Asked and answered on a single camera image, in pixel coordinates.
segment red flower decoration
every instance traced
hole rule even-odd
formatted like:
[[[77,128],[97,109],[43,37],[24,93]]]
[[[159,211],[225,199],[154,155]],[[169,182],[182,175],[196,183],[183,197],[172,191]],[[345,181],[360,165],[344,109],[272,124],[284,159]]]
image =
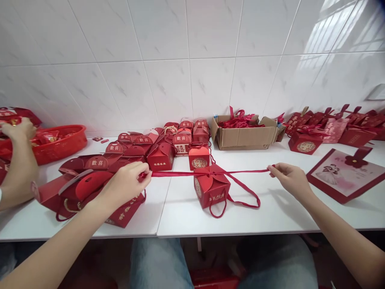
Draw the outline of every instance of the red flower decoration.
[[[360,160],[360,159],[356,159],[356,158],[353,157],[353,156],[346,156],[345,159],[346,159],[345,163],[346,163],[347,165],[350,165],[350,166],[352,166],[352,167],[355,167],[356,169],[359,169],[359,168],[361,168],[362,166],[368,164],[367,161],[364,161],[364,160],[362,160],[362,159],[361,159],[361,160]]]

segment satin ribbon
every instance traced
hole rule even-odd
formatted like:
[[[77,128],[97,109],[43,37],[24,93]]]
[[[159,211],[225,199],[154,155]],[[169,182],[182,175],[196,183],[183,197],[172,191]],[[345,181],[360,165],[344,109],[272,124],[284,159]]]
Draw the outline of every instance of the satin ribbon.
[[[353,129],[356,129],[356,130],[362,130],[364,132],[380,132],[382,131],[384,128],[372,128],[372,127],[368,127],[368,126],[357,126],[355,124],[348,124],[346,126],[347,128],[353,128]]]
[[[252,117],[255,114],[248,114],[245,116],[244,110],[239,110],[235,115],[233,107],[230,106],[230,120],[225,122],[219,122],[218,126],[222,128],[253,128],[253,127],[264,127],[265,125],[249,125],[252,121]]]
[[[284,114],[285,114],[285,113],[283,113],[283,114],[281,114],[279,117],[277,117],[277,122],[280,122],[280,123],[283,124],[283,122],[285,121],[285,119],[284,119]]]
[[[330,136],[325,133],[325,130],[321,130],[320,127],[320,125],[299,126],[297,131],[311,136]]]
[[[250,207],[250,208],[259,208],[261,206],[261,201],[260,201],[259,197],[257,196],[257,194],[254,193],[248,186],[246,186],[244,183],[242,183],[240,180],[238,180],[237,178],[235,178],[231,174],[233,174],[233,173],[267,173],[267,172],[270,172],[270,171],[268,169],[254,170],[254,171],[230,171],[230,172],[222,171],[222,172],[215,172],[215,173],[212,173],[212,172],[196,173],[196,172],[154,171],[154,172],[152,172],[152,176],[151,177],[189,177],[189,176],[200,177],[200,176],[210,176],[210,175],[226,175],[226,176],[230,177],[231,179],[233,179],[233,181],[236,184],[238,184],[241,188],[243,188],[246,192],[250,193],[252,196],[254,196],[257,199],[257,205],[250,205],[250,204],[247,204],[247,203],[244,203],[244,202],[241,202],[241,201],[234,201],[231,198],[230,194],[227,194],[227,199],[225,199],[225,207],[223,208],[222,214],[220,214],[219,216],[216,216],[216,215],[213,214],[213,212],[211,211],[211,204],[210,204],[210,213],[211,213],[211,215],[214,218],[218,219],[218,218],[223,216],[223,214],[224,214],[224,212],[226,210],[227,200],[229,200],[229,201],[231,201],[231,202],[233,202],[235,204],[241,204],[243,206]],[[141,173],[139,175],[139,178],[145,178],[145,177],[146,177],[145,173]]]

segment hand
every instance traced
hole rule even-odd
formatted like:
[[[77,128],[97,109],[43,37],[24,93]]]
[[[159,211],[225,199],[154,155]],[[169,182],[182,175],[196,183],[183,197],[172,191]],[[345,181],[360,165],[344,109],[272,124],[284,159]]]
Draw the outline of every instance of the hand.
[[[314,196],[305,172],[300,168],[285,163],[278,163],[276,167],[268,166],[271,177],[277,177],[282,187],[291,193],[299,202]]]
[[[21,123],[16,126],[8,123],[0,124],[3,134],[8,136],[11,140],[19,140],[26,138],[32,139],[36,134],[36,128],[33,126],[29,118],[22,118]]]
[[[139,182],[139,175],[143,172],[147,175]],[[152,172],[147,163],[134,162],[121,167],[95,198],[95,201],[100,202],[101,206],[112,213],[139,195],[151,182],[151,175]]]

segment white table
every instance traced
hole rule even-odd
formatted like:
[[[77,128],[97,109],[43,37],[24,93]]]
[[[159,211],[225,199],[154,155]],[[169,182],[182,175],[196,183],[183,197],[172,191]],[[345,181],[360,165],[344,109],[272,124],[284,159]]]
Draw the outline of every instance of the white table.
[[[366,160],[384,166],[385,142],[373,143],[374,149]],[[308,172],[332,148],[352,155],[356,151],[356,148],[342,144],[322,144],[309,156],[291,152],[288,138],[285,138],[282,143],[275,143],[265,151],[219,151],[215,147],[213,156],[217,164],[227,171],[264,169],[269,164],[284,162],[300,166]],[[173,170],[190,171],[188,159],[178,157]],[[157,236],[229,236],[319,231],[307,211],[281,187],[277,179],[270,178],[268,173],[238,173],[234,176],[259,196],[259,209],[228,202],[223,217],[213,218],[208,208],[202,210],[200,206],[193,177],[173,177]],[[230,195],[234,200],[255,204],[255,198],[228,179],[231,182]],[[354,228],[385,228],[385,181],[345,205],[339,204],[314,186],[312,189],[326,205]],[[219,215],[223,207],[224,202],[213,206],[213,213]]]
[[[108,143],[101,144],[91,139],[87,147],[77,155],[90,155],[104,152]],[[40,167],[40,184],[59,177],[61,164],[68,159]],[[160,216],[167,195],[169,177],[154,178],[147,187],[147,200],[139,207],[125,229],[103,224],[93,238],[129,238],[138,236],[155,236]],[[66,222],[57,222],[55,213],[39,204],[36,200],[21,207],[2,212],[0,215],[0,242],[47,240],[55,235]]]

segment wall tile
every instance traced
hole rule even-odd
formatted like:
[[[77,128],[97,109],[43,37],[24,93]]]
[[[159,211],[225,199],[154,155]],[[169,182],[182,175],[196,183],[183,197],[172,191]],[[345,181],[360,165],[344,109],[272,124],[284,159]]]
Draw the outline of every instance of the wall tile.
[[[12,0],[12,3],[51,63],[95,61],[67,1]]]
[[[10,67],[8,75],[60,125],[93,126],[53,66]]]
[[[188,60],[145,61],[161,125],[193,116]]]
[[[144,60],[188,58],[184,0],[128,0]]]
[[[11,76],[10,70],[11,67],[0,68],[0,106],[28,108],[41,119],[43,126],[57,126],[40,104],[29,96],[30,90],[26,91],[18,79]]]
[[[143,62],[100,63],[99,66],[126,127],[147,129],[156,126],[159,121]]]
[[[55,65],[55,68],[95,130],[127,128],[98,64]]]
[[[305,99],[305,105],[312,108],[307,97],[327,56],[282,56],[263,115],[275,118],[283,112],[290,114],[302,110]]]
[[[69,0],[96,60],[141,60],[126,0]]]
[[[194,118],[211,119],[229,110],[235,58],[192,59],[191,91]]]
[[[243,0],[186,0],[190,58],[234,57]]]
[[[301,1],[284,54],[330,52],[356,1]]]
[[[281,55],[300,0],[244,0],[237,56]]]
[[[49,64],[9,1],[0,2],[0,66]]]
[[[352,109],[362,106],[367,112],[385,105],[385,101],[365,101],[381,83],[385,83],[385,52],[330,54],[306,103],[320,109],[340,109],[348,103]]]
[[[384,23],[380,1],[359,0],[332,51],[385,51]]]
[[[273,84],[280,56],[235,59],[230,105],[246,113],[262,114]]]

